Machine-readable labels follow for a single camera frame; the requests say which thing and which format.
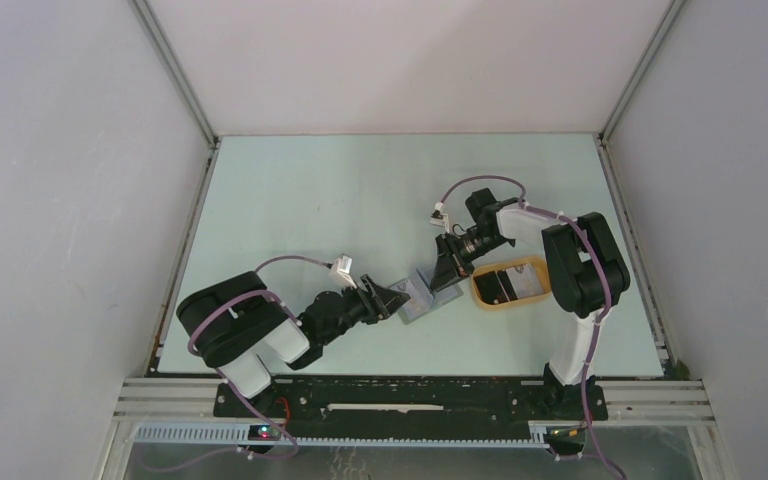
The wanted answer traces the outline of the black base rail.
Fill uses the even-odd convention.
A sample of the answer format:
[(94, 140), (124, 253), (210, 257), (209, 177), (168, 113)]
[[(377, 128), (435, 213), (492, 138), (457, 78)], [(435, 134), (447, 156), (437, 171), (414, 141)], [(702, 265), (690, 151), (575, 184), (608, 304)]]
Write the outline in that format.
[(605, 421), (601, 386), (563, 386), (549, 376), (279, 375), (243, 403), (227, 384), (216, 418), (288, 421), (298, 440), (526, 441), (531, 427)]

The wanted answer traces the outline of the aluminium frame rail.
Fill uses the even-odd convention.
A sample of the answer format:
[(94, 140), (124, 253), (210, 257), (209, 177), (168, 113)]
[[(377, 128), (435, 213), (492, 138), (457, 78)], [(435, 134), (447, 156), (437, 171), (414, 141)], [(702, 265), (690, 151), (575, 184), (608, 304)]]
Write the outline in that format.
[(139, 442), (257, 446), (540, 448), (579, 437), (577, 415), (527, 404), (529, 380), (282, 378), (252, 414), (216, 379), (127, 380), (113, 419)]

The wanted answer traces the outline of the white VIP card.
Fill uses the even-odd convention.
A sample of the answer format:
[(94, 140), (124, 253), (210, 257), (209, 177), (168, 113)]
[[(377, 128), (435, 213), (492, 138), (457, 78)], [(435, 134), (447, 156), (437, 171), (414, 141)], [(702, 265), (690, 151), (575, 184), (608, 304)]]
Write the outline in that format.
[(412, 322), (431, 310), (434, 298), (422, 280), (416, 283), (408, 279), (399, 289), (411, 296), (411, 300), (400, 309), (406, 322)]

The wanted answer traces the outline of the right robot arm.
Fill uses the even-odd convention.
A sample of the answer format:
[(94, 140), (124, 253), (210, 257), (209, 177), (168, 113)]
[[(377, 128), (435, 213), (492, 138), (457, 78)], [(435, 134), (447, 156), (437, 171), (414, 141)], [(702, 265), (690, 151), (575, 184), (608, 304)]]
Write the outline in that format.
[(504, 244), (542, 248), (554, 300), (574, 319), (548, 362), (556, 381), (543, 388), (541, 402), (551, 416), (566, 418), (582, 403), (576, 385), (593, 374), (601, 327), (631, 283), (607, 219), (598, 212), (569, 217), (533, 206), (524, 196), (499, 200), (488, 188), (470, 194), (465, 206), (473, 224), (456, 233), (444, 201), (435, 204), (430, 221), (444, 230), (435, 238), (429, 288), (438, 292), (474, 276), (475, 261)]

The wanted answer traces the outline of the orange plastic tray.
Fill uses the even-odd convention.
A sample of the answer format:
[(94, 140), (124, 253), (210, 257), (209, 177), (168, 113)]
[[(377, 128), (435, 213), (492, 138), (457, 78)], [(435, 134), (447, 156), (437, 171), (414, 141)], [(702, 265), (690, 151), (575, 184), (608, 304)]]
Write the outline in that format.
[[(486, 305), (480, 301), (473, 277), (489, 271), (504, 270), (508, 273), (517, 299), (501, 305)], [(471, 288), (476, 304), (485, 310), (496, 311), (525, 306), (547, 299), (551, 293), (548, 266), (541, 256), (526, 256), (505, 262), (477, 267), (471, 277)]]

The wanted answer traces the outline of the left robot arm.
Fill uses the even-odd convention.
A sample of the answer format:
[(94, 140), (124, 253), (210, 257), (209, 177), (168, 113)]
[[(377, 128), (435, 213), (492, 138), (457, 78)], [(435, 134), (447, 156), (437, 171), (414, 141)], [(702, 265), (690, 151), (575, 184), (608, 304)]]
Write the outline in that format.
[(176, 317), (189, 336), (188, 351), (232, 384), (238, 404), (259, 417), (276, 403), (260, 350), (268, 348), (291, 369), (300, 370), (356, 325), (386, 320), (410, 300), (409, 293), (363, 275), (358, 286), (323, 291), (293, 315), (258, 273), (249, 271), (185, 297)]

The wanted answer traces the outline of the black VIP card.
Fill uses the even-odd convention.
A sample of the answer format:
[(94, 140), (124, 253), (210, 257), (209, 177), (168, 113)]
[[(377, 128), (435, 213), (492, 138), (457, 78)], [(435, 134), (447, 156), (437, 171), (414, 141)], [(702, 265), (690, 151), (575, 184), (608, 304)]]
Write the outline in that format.
[(475, 275), (473, 282), (478, 298), (486, 305), (501, 305), (517, 299), (510, 277), (504, 270)]

